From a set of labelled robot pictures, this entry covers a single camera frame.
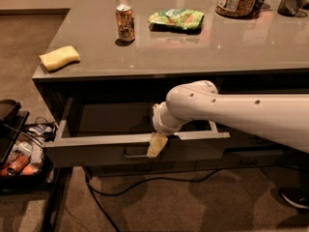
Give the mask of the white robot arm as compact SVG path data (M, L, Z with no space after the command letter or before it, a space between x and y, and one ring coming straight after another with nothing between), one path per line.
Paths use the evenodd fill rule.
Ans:
M153 106L154 129L172 135L206 120L309 153L309 95L222 95L207 80L172 88Z

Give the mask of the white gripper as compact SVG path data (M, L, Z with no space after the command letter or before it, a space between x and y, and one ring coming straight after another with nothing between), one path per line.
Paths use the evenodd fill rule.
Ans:
M173 135L181 130L188 120L183 120L172 115L166 102L155 103L153 106L153 132L147 151L148 158L156 158L168 142L166 135Z

